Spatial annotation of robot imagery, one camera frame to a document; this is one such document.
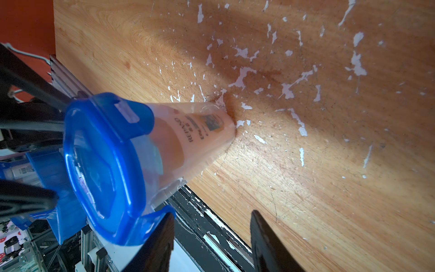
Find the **blue container lid back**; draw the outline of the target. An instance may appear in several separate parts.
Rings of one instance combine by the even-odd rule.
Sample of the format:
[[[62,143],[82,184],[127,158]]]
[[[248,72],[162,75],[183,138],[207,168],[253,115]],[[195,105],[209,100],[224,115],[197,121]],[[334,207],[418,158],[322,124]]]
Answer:
[[[150,105],[112,93],[72,102],[63,151],[72,188],[94,229],[121,246],[145,243],[169,209]]]

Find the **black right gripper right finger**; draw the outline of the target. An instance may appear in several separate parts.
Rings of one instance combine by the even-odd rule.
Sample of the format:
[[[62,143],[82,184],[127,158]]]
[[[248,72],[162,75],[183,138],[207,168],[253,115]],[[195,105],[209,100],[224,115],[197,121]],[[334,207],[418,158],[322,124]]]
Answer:
[[[258,210],[251,212],[251,250],[256,272],[304,272]]]

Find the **clear plastic container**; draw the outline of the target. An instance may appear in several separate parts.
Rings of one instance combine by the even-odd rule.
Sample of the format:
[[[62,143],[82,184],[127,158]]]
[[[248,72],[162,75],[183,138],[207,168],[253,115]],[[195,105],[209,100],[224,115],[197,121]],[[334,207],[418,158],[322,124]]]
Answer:
[[[207,168],[235,138],[236,126],[215,103],[149,104],[150,134],[131,140],[146,187],[145,213],[155,210]]]

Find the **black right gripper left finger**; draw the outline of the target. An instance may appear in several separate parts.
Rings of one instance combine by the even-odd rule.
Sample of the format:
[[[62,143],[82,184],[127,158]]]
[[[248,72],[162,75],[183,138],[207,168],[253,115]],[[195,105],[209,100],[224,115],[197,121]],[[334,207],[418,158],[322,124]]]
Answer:
[[[174,249],[174,221],[168,213],[123,272],[168,272]]]

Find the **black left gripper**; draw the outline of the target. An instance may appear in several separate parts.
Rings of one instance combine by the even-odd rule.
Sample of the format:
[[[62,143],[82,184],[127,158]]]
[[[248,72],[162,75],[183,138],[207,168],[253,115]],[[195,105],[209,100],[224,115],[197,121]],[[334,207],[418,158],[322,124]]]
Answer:
[[[72,101],[1,46],[1,150],[61,148],[65,112]],[[1,180],[1,218],[45,213],[58,200],[53,190]]]

